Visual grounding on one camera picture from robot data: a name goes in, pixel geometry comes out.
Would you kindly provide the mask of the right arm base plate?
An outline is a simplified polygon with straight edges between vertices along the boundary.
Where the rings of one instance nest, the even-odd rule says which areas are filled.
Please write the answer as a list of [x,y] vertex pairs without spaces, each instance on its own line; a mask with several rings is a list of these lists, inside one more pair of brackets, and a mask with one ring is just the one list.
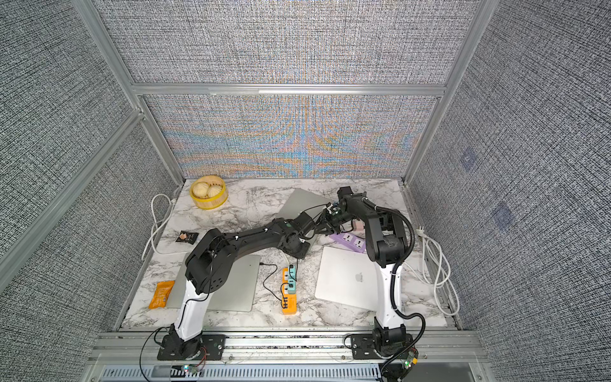
[[392,342],[390,345],[377,345],[372,334],[350,334],[345,339],[345,346],[352,352],[354,360],[381,360],[403,350],[413,341],[407,334],[404,341]]

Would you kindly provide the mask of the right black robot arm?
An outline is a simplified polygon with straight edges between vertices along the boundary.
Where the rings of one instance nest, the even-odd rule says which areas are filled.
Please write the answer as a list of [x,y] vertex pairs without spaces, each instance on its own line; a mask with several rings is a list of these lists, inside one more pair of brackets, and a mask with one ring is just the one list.
[[326,208],[316,223],[317,234],[339,233],[350,221],[364,223],[365,251],[375,264],[378,303],[372,342],[388,361],[407,354],[426,330],[426,318],[401,308],[401,273],[415,248],[415,229],[399,210],[372,202],[366,193],[349,186],[337,191],[337,202]]

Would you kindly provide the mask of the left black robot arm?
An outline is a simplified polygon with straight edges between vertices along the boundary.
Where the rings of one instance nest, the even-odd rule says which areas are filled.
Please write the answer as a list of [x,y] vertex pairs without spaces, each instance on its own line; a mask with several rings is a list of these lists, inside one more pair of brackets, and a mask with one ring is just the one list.
[[209,299],[224,286],[238,259],[268,248],[303,259],[310,247],[305,234],[314,227],[314,219],[301,213],[294,219],[275,218],[243,232],[209,230],[185,260],[186,289],[178,317],[170,326],[172,341],[184,345],[200,336]]

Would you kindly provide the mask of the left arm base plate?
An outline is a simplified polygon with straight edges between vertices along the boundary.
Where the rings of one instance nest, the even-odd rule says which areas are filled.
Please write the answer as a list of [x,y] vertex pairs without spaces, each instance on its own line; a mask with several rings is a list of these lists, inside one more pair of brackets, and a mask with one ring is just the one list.
[[224,334],[199,335],[183,341],[176,334],[168,334],[162,339],[157,354],[158,361],[220,361],[227,337]]

